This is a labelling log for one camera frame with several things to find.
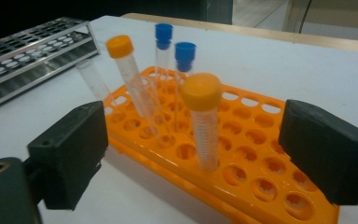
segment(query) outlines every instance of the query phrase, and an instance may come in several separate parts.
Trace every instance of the metal tube rack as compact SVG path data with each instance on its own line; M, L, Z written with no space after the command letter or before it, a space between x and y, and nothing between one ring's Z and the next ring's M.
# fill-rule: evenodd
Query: metal tube rack
M100 54L90 23L58 18L0 39L0 104Z

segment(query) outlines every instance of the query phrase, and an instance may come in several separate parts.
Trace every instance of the plastic tube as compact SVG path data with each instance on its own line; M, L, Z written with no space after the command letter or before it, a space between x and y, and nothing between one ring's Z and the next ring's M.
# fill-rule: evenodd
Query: plastic tube
M161 87L167 93L169 76L170 48L172 39L172 25L168 23L156 24L156 74L157 81L163 82Z
M186 112L181 97L181 86L184 80L192 75L193 61L196 54L196 45L190 42L179 42L175 44L175 104L174 104L174 125L177 133L186 133L187 127Z
M141 137L147 139L155 136L159 147L171 147L174 144L174 138L170 134L167 121L161 110L154 79L152 77L142 77L142 85L142 88L129 85L135 98L138 101L142 101L140 107L148 123L146 131L142 131Z
M193 75L185 80L182 97L190 109L200 168L214 171L218 166L217 107L222 97L221 83L212 74Z
M110 94L110 90L92 60L86 59L77 63L76 70L86 82L95 99L103 101L105 115L113 114L114 120L124 119L124 113L118 109L115 99Z
M133 88L129 88L130 85L138 88L143 87L141 75L132 54L133 46L130 37L127 35L115 36L106 42L106 48L109 51L110 57L115 59L117 68L129 91L138 114L143 117L144 115L140 107L140 103L143 99L137 99L133 92Z

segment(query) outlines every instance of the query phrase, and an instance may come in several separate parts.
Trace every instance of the white table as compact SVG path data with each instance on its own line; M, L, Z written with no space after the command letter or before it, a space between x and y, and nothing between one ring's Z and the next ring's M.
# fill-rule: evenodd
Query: white table
M105 41L114 35L129 35L142 70L154 65L154 21L167 21L177 24L173 42L197 45L195 72L210 72L228 85L281 100L318 105L358 127L358 41L140 18L149 21L105 16L91 22L102 50L92 60L111 90L123 81ZM25 160L27 144L70 110L93 100L73 68L1 105L0 158ZM43 203L38 206L47 224L230 223L229 218L112 148L74 212L47 210ZM358 206L342 206L339 223L358 223Z

